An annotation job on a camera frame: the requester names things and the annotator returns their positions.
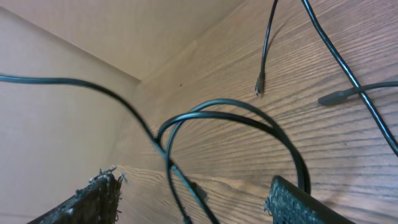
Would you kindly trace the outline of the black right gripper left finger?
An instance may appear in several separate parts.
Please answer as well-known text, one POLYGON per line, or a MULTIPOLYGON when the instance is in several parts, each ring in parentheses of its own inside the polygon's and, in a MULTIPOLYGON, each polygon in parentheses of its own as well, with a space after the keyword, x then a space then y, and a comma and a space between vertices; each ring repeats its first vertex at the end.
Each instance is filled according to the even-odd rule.
POLYGON ((83 189, 29 224, 111 224, 119 220, 124 174, 115 177, 115 168, 100 170, 83 189))

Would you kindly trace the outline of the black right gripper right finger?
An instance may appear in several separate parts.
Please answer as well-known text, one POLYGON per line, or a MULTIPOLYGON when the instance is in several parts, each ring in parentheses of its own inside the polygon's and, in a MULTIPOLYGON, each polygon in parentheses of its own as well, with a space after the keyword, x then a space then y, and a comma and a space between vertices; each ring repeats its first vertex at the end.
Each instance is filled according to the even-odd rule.
POLYGON ((263 210, 274 224, 353 224, 279 175, 272 179, 263 210))

